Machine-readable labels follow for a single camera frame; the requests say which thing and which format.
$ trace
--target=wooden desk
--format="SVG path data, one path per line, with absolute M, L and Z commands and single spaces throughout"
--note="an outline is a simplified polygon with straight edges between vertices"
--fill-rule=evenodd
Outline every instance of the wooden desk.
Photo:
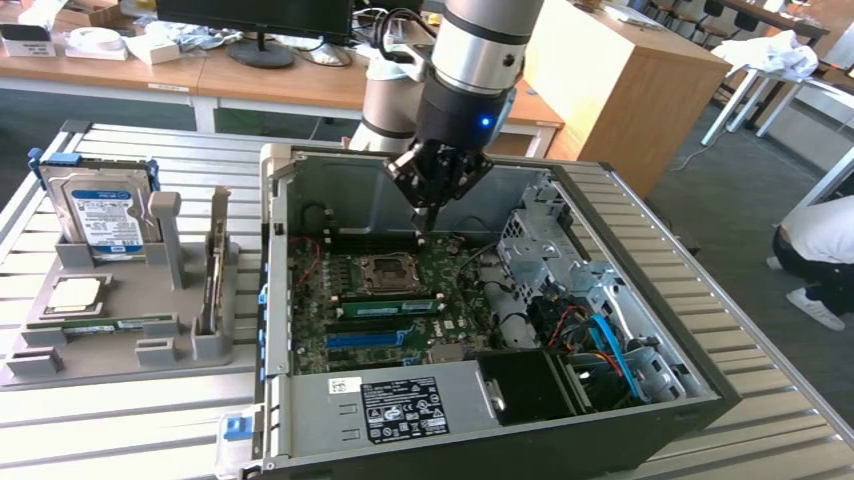
M 13 23 L 21 9 L 0 5 L 0 22 Z M 54 31 L 74 27 L 57 24 Z M 181 104 L 192 107 L 196 130 L 216 131 L 217 108 L 361 118 L 365 64 L 354 59 L 346 68 L 312 65 L 296 59 L 282 70 L 240 65 L 222 49 L 149 66 L 136 58 L 125 62 L 68 58 L 6 57 L 0 46 L 0 88 Z M 493 151 L 543 157 L 560 117 L 529 85 L 519 84 L 516 104 Z
M 817 40 L 829 33 L 829 31 L 819 26 L 809 25 L 805 22 L 796 22 L 791 18 L 783 17 L 779 13 L 768 12 L 761 5 L 753 5 L 744 0 L 717 0 L 727 8 L 736 12 L 745 13 L 761 23 L 779 28 L 780 30 L 793 30 L 797 35 L 808 37 L 807 45 L 812 46 Z
M 564 121 L 547 157 L 609 163 L 645 195 L 729 64 L 669 30 L 545 0 L 525 65 Z

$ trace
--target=black pants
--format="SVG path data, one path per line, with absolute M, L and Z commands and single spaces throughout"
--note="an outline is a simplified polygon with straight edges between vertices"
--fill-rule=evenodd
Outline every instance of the black pants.
M 804 259 L 783 240 L 779 229 L 772 247 L 783 270 L 807 281 L 805 298 L 819 300 L 835 315 L 854 312 L 854 265 Z

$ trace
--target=white shirt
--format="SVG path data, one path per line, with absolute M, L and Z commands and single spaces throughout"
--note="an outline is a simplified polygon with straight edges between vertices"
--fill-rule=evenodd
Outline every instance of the white shirt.
M 854 264 L 854 196 L 792 211 L 781 227 L 804 259 Z

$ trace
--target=robotic arm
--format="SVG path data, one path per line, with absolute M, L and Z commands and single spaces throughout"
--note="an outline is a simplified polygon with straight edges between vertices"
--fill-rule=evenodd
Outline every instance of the robotic arm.
M 492 168 L 483 152 L 509 109 L 521 76 L 524 48 L 543 0 L 448 0 L 432 52 L 404 46 L 388 55 L 405 77 L 370 80 L 353 148 L 389 150 L 385 163 L 414 213 L 418 232 L 433 229 L 439 210 L 459 200 Z M 406 115 L 412 82 L 423 80 L 417 114 Z

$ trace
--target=motherboard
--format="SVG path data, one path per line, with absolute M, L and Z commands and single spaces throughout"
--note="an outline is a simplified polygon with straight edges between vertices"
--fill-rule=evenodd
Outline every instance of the motherboard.
M 492 349 L 483 242 L 447 234 L 293 237 L 290 245 L 296 374 L 455 362 Z

